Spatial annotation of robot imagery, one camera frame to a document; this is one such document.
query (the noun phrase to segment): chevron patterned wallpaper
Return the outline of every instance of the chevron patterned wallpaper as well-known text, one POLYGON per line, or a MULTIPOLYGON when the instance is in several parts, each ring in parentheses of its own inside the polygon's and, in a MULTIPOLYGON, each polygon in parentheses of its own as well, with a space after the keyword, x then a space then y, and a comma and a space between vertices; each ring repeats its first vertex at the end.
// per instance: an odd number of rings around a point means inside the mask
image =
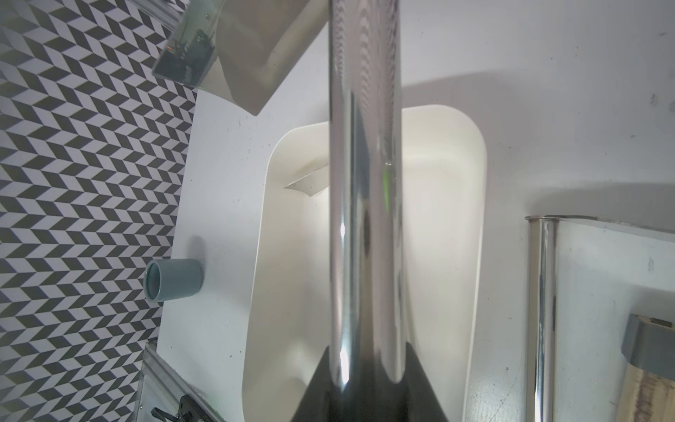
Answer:
POLYGON ((0 21, 0 421, 125 421, 196 94, 152 77, 168 33, 124 0, 0 0, 0 21))

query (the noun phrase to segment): blue cup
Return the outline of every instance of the blue cup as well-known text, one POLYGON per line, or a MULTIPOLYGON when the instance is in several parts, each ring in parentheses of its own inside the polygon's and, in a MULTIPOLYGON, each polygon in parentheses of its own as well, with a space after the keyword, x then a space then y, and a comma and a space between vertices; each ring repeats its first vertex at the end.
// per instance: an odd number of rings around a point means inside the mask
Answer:
POLYGON ((143 275, 145 298, 163 302, 197 293, 203 283, 202 267, 196 259, 155 259, 143 275))

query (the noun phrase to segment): wooden block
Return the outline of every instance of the wooden block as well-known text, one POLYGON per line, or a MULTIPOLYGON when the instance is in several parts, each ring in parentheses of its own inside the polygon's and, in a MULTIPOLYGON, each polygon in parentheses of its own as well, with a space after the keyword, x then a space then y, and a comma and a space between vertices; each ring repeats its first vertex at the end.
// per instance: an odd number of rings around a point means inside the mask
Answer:
POLYGON ((616 422, 675 422, 675 381, 628 364, 616 422))

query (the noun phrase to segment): shiny metal cylinder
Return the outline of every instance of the shiny metal cylinder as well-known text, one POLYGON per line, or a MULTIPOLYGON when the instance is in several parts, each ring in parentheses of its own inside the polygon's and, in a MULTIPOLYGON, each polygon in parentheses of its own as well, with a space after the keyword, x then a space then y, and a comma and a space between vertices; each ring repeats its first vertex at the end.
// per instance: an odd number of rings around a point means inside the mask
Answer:
POLYGON ((526 422, 552 422, 556 351, 556 233, 558 219, 532 217, 526 422))
POLYGON ((331 0, 329 11, 329 361, 336 391, 363 398, 405 370, 399 9, 331 0))

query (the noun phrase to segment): metal rod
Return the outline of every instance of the metal rod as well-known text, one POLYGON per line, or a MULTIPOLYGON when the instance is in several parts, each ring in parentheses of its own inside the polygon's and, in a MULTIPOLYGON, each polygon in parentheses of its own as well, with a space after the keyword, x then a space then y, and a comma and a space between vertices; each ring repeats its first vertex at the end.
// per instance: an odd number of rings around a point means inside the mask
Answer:
POLYGON ((558 219, 530 221, 526 422, 552 422, 556 351, 558 219))
POLYGON ((398 0, 330 3, 329 362, 365 402, 405 370, 398 16, 398 0))

